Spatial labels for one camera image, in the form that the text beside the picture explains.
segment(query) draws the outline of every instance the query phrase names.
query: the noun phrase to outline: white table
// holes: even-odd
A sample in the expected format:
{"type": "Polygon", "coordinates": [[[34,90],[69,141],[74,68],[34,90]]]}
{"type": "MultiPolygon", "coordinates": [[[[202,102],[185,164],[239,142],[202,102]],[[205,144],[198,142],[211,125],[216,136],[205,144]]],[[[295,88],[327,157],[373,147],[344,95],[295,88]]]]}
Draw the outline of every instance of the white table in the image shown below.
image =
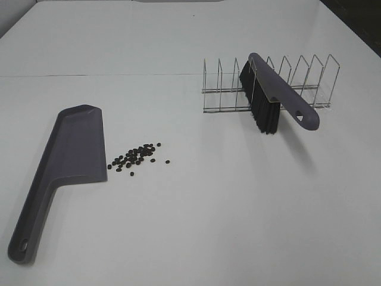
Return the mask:
{"type": "Polygon", "coordinates": [[[322,4],[257,2],[40,3],[0,40],[1,285],[379,285],[381,61],[322,4]],[[202,59],[251,51],[338,58],[318,131],[287,113],[274,136],[249,113],[202,114],[202,59]],[[102,108],[107,161],[160,141],[157,162],[60,188],[34,265],[15,265],[55,116],[81,103],[102,108]]]}

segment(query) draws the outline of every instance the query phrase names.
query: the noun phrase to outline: brush handle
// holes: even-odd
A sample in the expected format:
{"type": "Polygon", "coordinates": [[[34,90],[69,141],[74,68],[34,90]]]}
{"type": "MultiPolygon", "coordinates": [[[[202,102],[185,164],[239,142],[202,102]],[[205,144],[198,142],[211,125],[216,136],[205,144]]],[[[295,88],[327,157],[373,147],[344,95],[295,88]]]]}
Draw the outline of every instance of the brush handle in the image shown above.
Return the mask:
{"type": "Polygon", "coordinates": [[[280,101],[293,119],[307,130],[319,128],[319,115],[256,52],[249,55],[251,68],[257,69],[257,80],[270,102],[280,101]]]}

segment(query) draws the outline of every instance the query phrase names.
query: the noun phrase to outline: brush bristles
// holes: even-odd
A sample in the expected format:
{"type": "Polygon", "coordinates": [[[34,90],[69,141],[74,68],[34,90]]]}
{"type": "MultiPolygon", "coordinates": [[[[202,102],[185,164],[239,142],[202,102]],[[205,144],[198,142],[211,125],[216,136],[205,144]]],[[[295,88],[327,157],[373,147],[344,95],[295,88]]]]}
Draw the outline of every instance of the brush bristles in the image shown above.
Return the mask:
{"type": "Polygon", "coordinates": [[[251,69],[248,61],[243,67],[239,79],[250,103],[251,112],[258,128],[262,133],[266,132],[266,134],[274,134],[278,128],[280,103],[270,103],[267,100],[267,97],[258,80],[255,78],[254,71],[251,69]]]}

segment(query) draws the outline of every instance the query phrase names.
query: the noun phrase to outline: white wall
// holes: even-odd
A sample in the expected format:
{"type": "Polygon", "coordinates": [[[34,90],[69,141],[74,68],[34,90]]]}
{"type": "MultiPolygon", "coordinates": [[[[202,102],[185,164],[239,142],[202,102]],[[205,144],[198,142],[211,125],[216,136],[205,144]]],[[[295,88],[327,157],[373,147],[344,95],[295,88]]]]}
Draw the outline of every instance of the white wall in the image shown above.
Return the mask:
{"type": "Polygon", "coordinates": [[[36,0],[0,0],[0,38],[31,9],[36,0]]]}

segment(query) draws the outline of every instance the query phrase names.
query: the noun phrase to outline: wire rack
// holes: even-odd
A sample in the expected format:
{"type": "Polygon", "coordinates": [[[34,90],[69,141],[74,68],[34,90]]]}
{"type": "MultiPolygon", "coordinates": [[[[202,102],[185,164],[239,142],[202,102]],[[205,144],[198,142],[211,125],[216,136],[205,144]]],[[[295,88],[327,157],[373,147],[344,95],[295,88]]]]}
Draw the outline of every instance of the wire rack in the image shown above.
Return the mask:
{"type": "MultiPolygon", "coordinates": [[[[307,61],[301,55],[294,69],[285,55],[278,69],[275,68],[270,57],[267,57],[266,63],[313,108],[331,106],[333,90],[340,71],[340,64],[332,54],[328,55],[324,64],[315,54],[311,61],[307,61]]],[[[210,74],[207,73],[207,64],[204,59],[201,91],[204,95],[204,113],[250,110],[239,74],[237,58],[234,59],[233,72],[224,73],[221,61],[218,59],[217,73],[210,74]]]]}

